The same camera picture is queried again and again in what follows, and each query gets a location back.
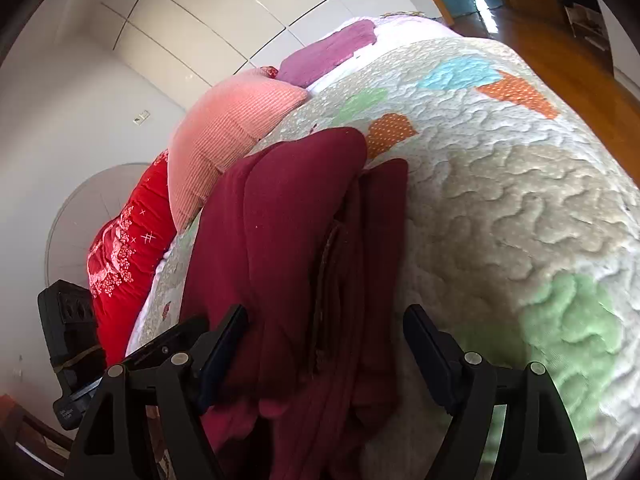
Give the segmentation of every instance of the green patch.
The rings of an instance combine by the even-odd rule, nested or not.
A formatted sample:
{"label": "green patch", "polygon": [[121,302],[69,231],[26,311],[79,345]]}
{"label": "green patch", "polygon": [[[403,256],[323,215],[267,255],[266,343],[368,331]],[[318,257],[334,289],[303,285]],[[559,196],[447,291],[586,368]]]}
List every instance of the green patch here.
{"label": "green patch", "polygon": [[[476,351],[492,364],[544,364],[578,440],[588,436],[622,343],[622,324],[610,297],[591,276],[558,272],[521,310],[517,322],[475,324],[453,332],[463,350]],[[484,462],[495,462],[504,414],[504,407],[494,409]]]}
{"label": "green patch", "polygon": [[338,114],[331,121],[331,127],[340,126],[351,121],[356,114],[363,112],[373,105],[377,105],[386,98],[387,90],[384,88],[366,88],[356,95],[352,95],[342,105]]}

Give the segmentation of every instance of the black clamp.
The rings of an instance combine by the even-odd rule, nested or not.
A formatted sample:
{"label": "black clamp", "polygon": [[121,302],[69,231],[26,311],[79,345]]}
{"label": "black clamp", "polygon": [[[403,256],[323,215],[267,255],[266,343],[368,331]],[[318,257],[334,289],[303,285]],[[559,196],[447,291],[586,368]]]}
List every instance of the black clamp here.
{"label": "black clamp", "polygon": [[196,317],[110,367],[84,414],[65,477],[156,480],[145,407],[157,406],[176,476],[222,480],[198,417],[215,402],[247,326],[239,305],[213,332],[205,317]]}
{"label": "black clamp", "polygon": [[499,404],[507,413],[492,480],[586,480],[569,416],[542,364],[514,370],[464,353],[420,305],[405,311],[402,327],[433,400],[453,416],[427,480],[475,478]]}

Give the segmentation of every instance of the dark red fabric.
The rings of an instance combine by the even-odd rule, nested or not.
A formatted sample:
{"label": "dark red fabric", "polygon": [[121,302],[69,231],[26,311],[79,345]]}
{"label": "dark red fabric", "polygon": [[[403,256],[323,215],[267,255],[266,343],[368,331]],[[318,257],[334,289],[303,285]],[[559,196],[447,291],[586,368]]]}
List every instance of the dark red fabric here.
{"label": "dark red fabric", "polygon": [[167,154],[162,152],[89,250],[89,287],[107,365],[124,359],[156,267],[175,237],[166,183]]}
{"label": "dark red fabric", "polygon": [[[257,446],[272,446],[272,480],[359,478],[364,441],[396,405],[407,164],[362,174],[366,157],[353,128],[281,142],[228,170],[203,209],[180,316],[215,326],[241,303],[251,321],[202,417],[230,478],[257,478],[241,467]],[[270,443],[252,434],[260,418]]]}

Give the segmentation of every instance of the orange patch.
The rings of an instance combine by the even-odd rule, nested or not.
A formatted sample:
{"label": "orange patch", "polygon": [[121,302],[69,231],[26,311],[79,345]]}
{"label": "orange patch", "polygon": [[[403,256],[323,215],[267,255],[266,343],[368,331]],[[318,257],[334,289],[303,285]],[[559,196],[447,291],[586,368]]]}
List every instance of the orange patch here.
{"label": "orange patch", "polygon": [[524,79],[502,70],[498,70],[498,72],[504,79],[489,85],[479,86],[478,90],[499,101],[510,101],[517,105],[524,105],[529,110],[543,114],[547,119],[558,117],[558,110],[553,108],[551,103]]}
{"label": "orange patch", "polygon": [[401,140],[417,135],[409,119],[400,114],[384,114],[369,126],[367,136],[367,158],[376,158],[388,152]]}

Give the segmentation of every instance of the maroon cloth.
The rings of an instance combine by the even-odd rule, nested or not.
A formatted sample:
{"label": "maroon cloth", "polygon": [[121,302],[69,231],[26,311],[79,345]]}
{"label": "maroon cloth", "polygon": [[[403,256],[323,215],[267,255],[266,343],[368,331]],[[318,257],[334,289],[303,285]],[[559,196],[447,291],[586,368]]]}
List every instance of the maroon cloth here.
{"label": "maroon cloth", "polygon": [[180,317],[215,326],[236,303],[250,316],[202,417],[229,478],[357,479],[362,445],[395,408],[407,164],[362,173],[366,158],[353,128],[274,144],[228,170],[204,207]]}
{"label": "maroon cloth", "polygon": [[371,20],[360,20],[324,40],[295,51],[282,62],[276,79],[301,88],[308,87],[340,63],[353,57],[353,53],[359,48],[375,44],[377,38],[373,29]]}

